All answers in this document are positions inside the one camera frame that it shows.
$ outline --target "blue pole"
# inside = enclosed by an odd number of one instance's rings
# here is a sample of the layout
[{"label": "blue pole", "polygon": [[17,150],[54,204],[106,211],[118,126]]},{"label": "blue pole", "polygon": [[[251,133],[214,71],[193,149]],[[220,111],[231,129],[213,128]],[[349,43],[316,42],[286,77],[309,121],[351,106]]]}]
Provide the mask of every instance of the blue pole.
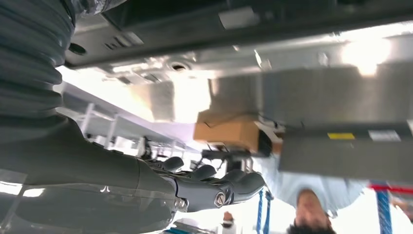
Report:
[{"label": "blue pole", "polygon": [[258,215],[257,215],[257,234],[261,231],[261,214],[263,212],[263,191],[260,191],[260,201],[258,202]]},{"label": "blue pole", "polygon": [[270,233],[270,210],[271,210],[271,200],[273,199],[270,192],[265,192],[265,198],[267,199],[267,216],[265,217],[265,224],[263,234]]},{"label": "blue pole", "polygon": [[392,219],[390,217],[390,199],[388,191],[376,191],[378,220],[380,234],[392,234]]}]

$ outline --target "man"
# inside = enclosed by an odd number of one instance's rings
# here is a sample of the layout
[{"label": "man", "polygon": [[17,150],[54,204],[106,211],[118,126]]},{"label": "man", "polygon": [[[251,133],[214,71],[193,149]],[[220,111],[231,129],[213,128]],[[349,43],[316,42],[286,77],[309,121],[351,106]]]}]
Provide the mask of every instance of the man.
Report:
[{"label": "man", "polygon": [[335,215],[338,209],[352,204],[368,184],[320,175],[280,173],[278,155],[255,159],[254,166],[257,164],[265,165],[257,171],[263,173],[274,197],[296,208],[296,218],[288,234],[335,234],[327,213]]}]

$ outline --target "metal panel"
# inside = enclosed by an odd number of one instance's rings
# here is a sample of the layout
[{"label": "metal panel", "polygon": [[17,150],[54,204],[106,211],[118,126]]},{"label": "metal panel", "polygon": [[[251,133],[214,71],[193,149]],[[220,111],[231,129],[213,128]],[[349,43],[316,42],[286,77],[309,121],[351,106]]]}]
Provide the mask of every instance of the metal panel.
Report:
[{"label": "metal panel", "polygon": [[[394,130],[400,140],[373,140],[368,131]],[[330,139],[351,133],[354,139]],[[399,124],[307,125],[287,130],[279,169],[345,178],[413,182],[413,136]]]}]

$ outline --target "white label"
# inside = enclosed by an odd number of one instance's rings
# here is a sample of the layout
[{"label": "white label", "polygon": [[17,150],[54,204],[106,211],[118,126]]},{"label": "white label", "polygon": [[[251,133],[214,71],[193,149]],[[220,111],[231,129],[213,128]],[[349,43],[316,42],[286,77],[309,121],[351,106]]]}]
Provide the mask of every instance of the white label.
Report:
[{"label": "white label", "polygon": [[220,12],[218,14],[225,29],[244,28],[259,23],[260,18],[251,7]]},{"label": "white label", "polygon": [[395,130],[369,130],[373,141],[401,141]]}]

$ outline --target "robotic arm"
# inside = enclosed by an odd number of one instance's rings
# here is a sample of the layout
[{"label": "robotic arm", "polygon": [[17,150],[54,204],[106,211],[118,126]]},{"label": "robotic arm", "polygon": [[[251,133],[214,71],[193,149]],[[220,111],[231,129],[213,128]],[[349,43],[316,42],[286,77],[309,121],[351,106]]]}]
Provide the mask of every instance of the robotic arm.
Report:
[{"label": "robotic arm", "polygon": [[74,2],[0,1],[0,182],[7,187],[0,231],[147,233],[166,228],[178,211],[219,208],[259,191],[258,174],[206,181],[205,173],[180,175],[108,151],[56,113],[54,67],[70,45]]}]

